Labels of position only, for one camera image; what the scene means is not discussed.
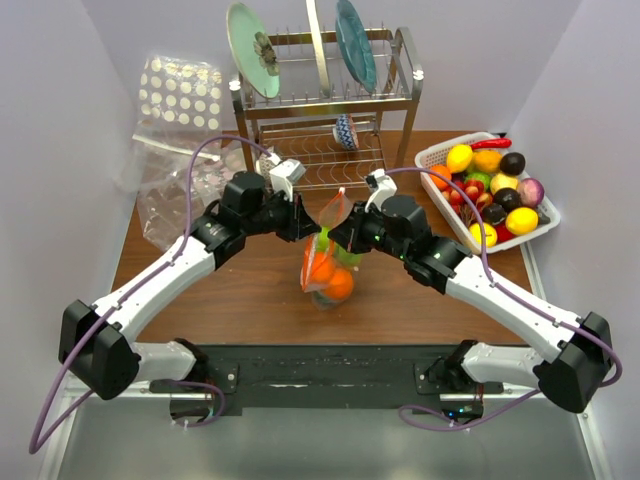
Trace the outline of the light green pepper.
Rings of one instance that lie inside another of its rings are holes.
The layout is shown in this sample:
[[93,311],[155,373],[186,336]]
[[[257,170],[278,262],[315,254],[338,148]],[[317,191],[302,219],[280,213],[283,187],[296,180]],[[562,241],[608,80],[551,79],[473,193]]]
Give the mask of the light green pepper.
[[360,265],[362,255],[348,252],[340,245],[336,244],[334,248],[334,258],[344,268],[354,269]]

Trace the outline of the green apple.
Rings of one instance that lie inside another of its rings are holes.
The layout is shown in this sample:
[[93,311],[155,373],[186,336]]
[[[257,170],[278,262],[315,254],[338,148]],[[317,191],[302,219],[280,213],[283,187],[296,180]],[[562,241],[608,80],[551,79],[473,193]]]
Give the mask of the green apple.
[[328,227],[322,227],[321,231],[316,236],[315,243],[315,251],[324,253],[324,254],[332,254],[335,249],[334,241],[329,238]]

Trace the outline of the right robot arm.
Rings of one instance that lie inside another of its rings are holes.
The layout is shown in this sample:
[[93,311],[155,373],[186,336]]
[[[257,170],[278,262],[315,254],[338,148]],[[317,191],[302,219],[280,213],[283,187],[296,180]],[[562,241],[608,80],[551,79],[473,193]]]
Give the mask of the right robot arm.
[[328,236],[350,253],[377,250],[400,260],[417,283],[475,307],[526,343],[499,347],[465,340],[426,371],[431,381],[459,393],[488,382],[525,386],[581,413],[614,366],[602,316],[580,317],[507,281],[467,247],[434,234],[410,196],[392,196],[380,207],[358,202]]

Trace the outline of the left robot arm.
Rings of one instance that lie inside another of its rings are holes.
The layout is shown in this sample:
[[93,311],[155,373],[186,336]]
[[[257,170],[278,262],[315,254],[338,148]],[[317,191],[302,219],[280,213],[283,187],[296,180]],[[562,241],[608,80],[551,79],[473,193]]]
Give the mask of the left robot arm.
[[59,360],[101,399],[136,382],[172,380],[185,392],[207,380],[206,361],[184,340],[140,343],[147,324],[190,285],[239,253],[250,236],[273,233],[295,242],[319,232],[294,186],[303,167],[286,161],[267,176],[240,172],[158,260],[120,289],[68,306]]

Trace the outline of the orange zip top bag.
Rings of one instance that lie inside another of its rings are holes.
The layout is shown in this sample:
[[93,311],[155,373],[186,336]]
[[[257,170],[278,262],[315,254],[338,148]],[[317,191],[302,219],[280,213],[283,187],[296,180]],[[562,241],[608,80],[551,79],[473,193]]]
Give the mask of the orange zip top bag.
[[340,187],[320,212],[320,232],[311,236],[306,244],[300,285],[319,310],[337,307],[354,291],[361,255],[350,253],[329,238],[330,230],[347,219],[352,207],[346,189]]

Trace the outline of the dark green avocado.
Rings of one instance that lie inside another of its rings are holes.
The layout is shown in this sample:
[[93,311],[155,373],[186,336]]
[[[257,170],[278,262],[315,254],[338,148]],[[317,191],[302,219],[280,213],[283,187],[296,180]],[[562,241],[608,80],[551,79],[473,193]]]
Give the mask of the dark green avocado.
[[340,304],[340,301],[327,297],[323,292],[316,291],[313,293],[314,305],[319,310],[328,310],[335,308]]

